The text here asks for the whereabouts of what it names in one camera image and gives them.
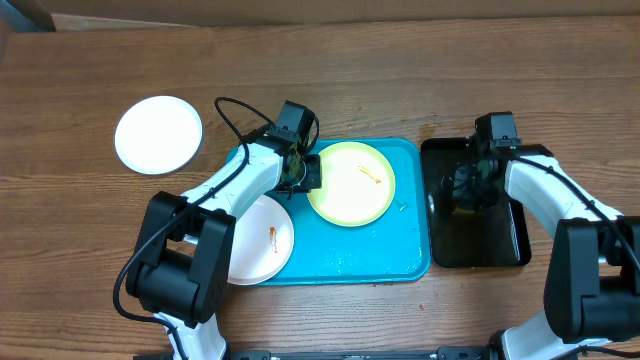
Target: pale yellow plate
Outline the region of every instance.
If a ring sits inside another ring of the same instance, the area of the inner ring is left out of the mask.
[[[322,188],[309,202],[325,220],[361,226],[379,218],[391,205],[396,178],[387,158],[359,142],[340,142],[320,151]]]

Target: plate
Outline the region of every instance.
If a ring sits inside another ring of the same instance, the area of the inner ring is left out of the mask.
[[[309,202],[325,220],[340,226],[362,226],[378,219],[391,205],[396,179],[389,161],[375,148],[341,142],[320,152],[322,188]]]
[[[293,251],[293,223],[272,198],[262,195],[236,223],[228,282],[254,285],[277,274]]]
[[[154,96],[132,106],[115,133],[116,153],[131,170],[165,174],[195,155],[202,140],[200,116],[186,101]]]

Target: tray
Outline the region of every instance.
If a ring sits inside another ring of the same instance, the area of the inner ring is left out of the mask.
[[[291,217],[295,245],[285,267],[259,285],[402,282],[427,272],[431,251],[418,149],[401,138],[362,138],[318,140],[312,153],[341,141],[371,145],[389,160],[396,177],[391,206],[370,224],[346,228],[321,218],[306,194],[287,200],[287,195],[268,193]]]

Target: blue tray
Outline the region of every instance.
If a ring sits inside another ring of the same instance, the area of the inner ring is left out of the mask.
[[[346,228],[321,218],[306,194],[287,200],[268,193],[291,217],[295,242],[285,267],[260,285],[414,281],[427,272],[431,251],[418,149],[401,138],[362,138],[318,140],[312,153],[341,141],[371,145],[389,160],[396,177],[391,206],[370,224]]]

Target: wooden table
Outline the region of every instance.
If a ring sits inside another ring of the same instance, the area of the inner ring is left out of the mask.
[[[290,99],[321,136],[466,136],[511,110],[603,202],[640,214],[640,17],[14,34],[0,70],[0,357],[127,359],[168,350],[119,317],[116,274],[145,207],[218,170],[237,142],[216,96],[276,116]],[[134,174],[113,132],[159,94],[199,111],[197,157]],[[226,106],[246,132],[259,120]],[[551,239],[527,213],[524,268],[441,269],[415,283],[232,288],[218,320],[233,349],[415,350],[485,344],[542,308]],[[123,295],[128,309],[137,300]],[[639,350],[640,342],[618,346]]]

